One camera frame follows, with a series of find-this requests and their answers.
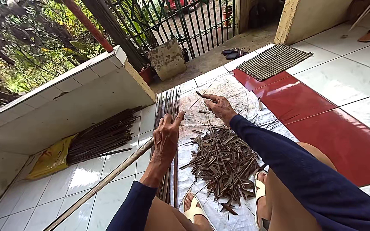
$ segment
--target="foot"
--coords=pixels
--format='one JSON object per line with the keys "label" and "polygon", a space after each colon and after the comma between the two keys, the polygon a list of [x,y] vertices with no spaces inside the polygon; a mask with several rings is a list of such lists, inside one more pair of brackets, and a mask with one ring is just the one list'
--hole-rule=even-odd
{"label": "foot", "polygon": [[[268,176],[266,174],[264,174],[264,173],[259,173],[258,174],[258,180],[261,181],[262,183],[264,183],[265,184],[265,187],[266,187],[266,178],[267,177]],[[257,217],[258,224],[262,224],[262,222],[261,222],[261,219],[262,218],[265,218],[268,221],[270,221],[271,214],[269,212],[270,210],[266,206],[266,196],[263,196],[263,197],[261,197],[261,198],[258,199],[258,201],[257,201],[257,207],[258,207],[258,209],[257,209],[257,211],[258,211],[258,217]]]}
{"label": "foot", "polygon": [[[188,193],[186,195],[185,202],[184,202],[184,212],[186,212],[188,209],[191,208],[191,202],[192,202],[193,198],[194,198],[194,196],[191,193]],[[199,215],[199,214],[195,215],[194,224],[199,227],[198,230],[200,230],[200,231],[212,231],[212,227],[209,224],[208,219],[205,218],[202,215]]]}

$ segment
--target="red tile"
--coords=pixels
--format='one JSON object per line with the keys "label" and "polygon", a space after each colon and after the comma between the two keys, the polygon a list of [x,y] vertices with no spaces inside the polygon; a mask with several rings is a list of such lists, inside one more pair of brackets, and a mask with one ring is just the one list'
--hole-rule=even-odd
{"label": "red tile", "polygon": [[248,91],[253,91],[257,88],[260,88],[260,87],[263,87],[263,86],[266,86],[268,84],[271,84],[271,83],[274,83],[278,80],[281,80],[283,78],[286,78],[288,76],[291,76],[288,72],[286,71],[283,71],[275,76],[272,76],[270,77],[269,79],[265,80],[265,81],[257,81],[256,79],[254,79],[252,76],[248,75],[247,73],[241,71],[241,70],[238,70],[238,69],[235,69],[232,71],[234,73],[234,77],[242,84],[245,86],[246,89],[248,89]]}
{"label": "red tile", "polygon": [[370,184],[370,128],[366,125],[336,108],[286,127],[301,142],[320,149],[354,184]]}
{"label": "red tile", "polygon": [[337,107],[293,76],[257,88],[253,92],[284,124]]}

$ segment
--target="yellow plastic bag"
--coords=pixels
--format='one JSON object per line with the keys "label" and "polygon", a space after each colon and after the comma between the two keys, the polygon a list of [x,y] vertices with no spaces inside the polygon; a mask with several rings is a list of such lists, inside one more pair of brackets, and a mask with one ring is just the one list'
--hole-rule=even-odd
{"label": "yellow plastic bag", "polygon": [[32,180],[47,176],[54,172],[66,169],[68,148],[71,144],[71,140],[76,136],[69,136],[55,143],[47,150],[42,151],[39,156],[37,163],[35,164],[32,171],[28,174],[27,179]]}

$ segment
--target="tree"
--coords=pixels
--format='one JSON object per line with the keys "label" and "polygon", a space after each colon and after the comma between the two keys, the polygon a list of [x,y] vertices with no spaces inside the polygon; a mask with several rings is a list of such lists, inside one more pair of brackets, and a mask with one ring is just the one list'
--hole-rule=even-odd
{"label": "tree", "polygon": [[[76,2],[96,23],[84,5]],[[60,2],[0,0],[0,106],[13,95],[18,97],[9,90],[31,91],[102,51]]]}

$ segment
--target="knee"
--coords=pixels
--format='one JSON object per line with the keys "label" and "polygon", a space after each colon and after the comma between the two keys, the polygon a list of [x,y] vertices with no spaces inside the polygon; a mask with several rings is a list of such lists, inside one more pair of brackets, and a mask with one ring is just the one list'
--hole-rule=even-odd
{"label": "knee", "polygon": [[332,169],[337,171],[336,167],[333,165],[332,161],[323,152],[321,152],[321,150],[319,150],[316,147],[314,147],[310,144],[307,144],[307,143],[298,142],[297,144],[300,145],[305,150],[307,150],[314,157],[316,157],[316,159],[318,159],[322,163],[328,165],[329,167],[331,167]]}

